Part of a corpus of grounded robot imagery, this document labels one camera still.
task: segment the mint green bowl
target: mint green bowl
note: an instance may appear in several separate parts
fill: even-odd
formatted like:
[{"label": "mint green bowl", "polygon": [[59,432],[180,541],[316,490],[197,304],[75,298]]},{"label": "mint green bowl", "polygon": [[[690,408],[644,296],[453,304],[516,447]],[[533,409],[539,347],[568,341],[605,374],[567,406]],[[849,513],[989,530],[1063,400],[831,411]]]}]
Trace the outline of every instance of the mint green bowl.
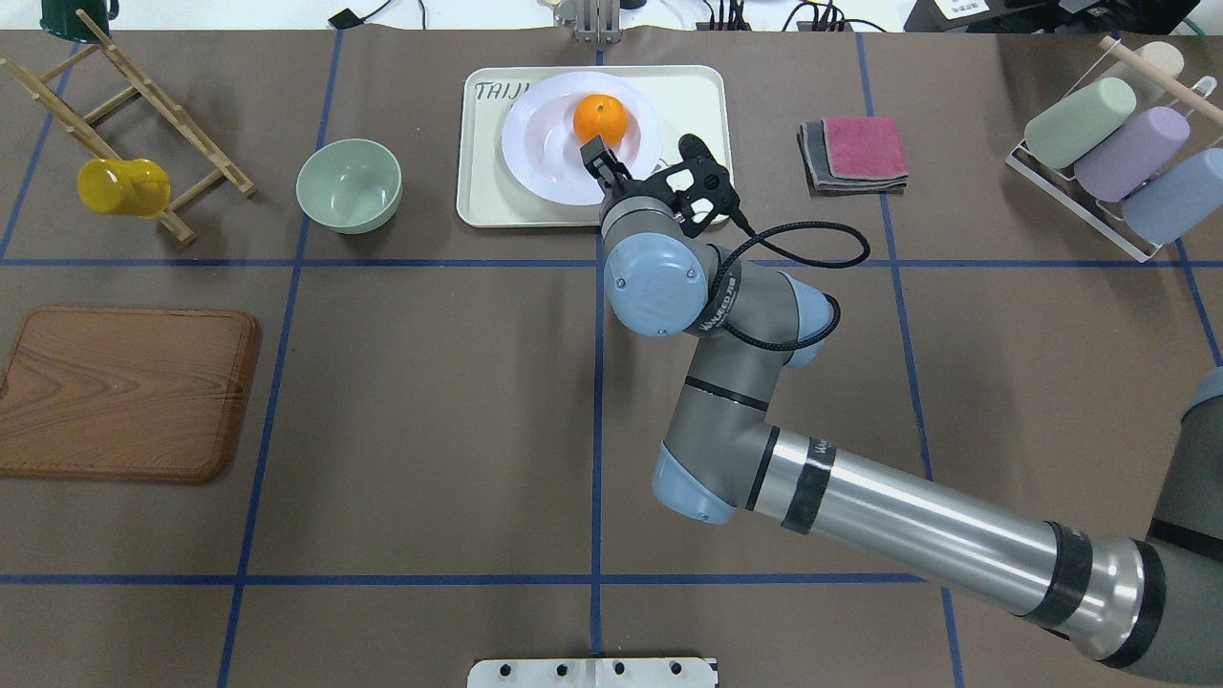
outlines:
[{"label": "mint green bowl", "polygon": [[309,219],[340,233],[386,222],[402,196],[399,160],[382,143],[345,138],[319,148],[297,172],[297,204]]}]

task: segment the dark green mug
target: dark green mug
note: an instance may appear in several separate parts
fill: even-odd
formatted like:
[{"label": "dark green mug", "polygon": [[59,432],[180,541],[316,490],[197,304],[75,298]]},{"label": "dark green mug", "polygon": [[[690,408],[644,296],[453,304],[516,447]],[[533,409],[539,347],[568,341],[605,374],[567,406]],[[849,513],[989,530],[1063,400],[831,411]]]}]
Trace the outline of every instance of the dark green mug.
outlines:
[{"label": "dark green mug", "polygon": [[84,10],[93,23],[110,35],[110,21],[119,16],[119,0],[110,0],[109,12],[106,0],[43,0],[43,20],[38,23],[46,33],[65,40],[100,43],[81,17],[76,16],[77,10]]}]

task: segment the orange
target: orange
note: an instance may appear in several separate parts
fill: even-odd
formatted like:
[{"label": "orange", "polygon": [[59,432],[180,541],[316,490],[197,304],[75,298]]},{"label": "orange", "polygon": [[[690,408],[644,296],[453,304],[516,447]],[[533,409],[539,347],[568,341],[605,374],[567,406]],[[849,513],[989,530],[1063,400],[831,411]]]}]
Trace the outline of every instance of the orange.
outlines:
[{"label": "orange", "polygon": [[596,136],[602,136],[603,142],[614,147],[624,138],[629,131],[629,111],[624,109],[624,103],[604,93],[594,93],[582,98],[574,110],[574,133],[582,143]]}]

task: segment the stack of towels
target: stack of towels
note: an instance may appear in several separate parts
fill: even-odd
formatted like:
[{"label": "stack of towels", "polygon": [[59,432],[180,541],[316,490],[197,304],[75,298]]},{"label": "stack of towels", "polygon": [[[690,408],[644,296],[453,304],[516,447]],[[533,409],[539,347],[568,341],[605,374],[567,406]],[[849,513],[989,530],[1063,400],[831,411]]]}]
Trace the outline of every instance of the stack of towels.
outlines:
[{"label": "stack of towels", "polygon": [[892,117],[828,117],[799,127],[817,191],[873,193],[909,183],[900,130]]}]

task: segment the yellow cup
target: yellow cup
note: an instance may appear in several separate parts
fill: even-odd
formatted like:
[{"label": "yellow cup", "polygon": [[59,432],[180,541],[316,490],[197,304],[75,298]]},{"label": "yellow cup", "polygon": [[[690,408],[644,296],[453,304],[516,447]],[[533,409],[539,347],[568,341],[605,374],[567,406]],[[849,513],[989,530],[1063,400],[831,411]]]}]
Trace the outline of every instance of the yellow cup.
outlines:
[{"label": "yellow cup", "polygon": [[95,158],[81,167],[77,193],[95,213],[153,218],[170,204],[170,175],[153,160]]}]

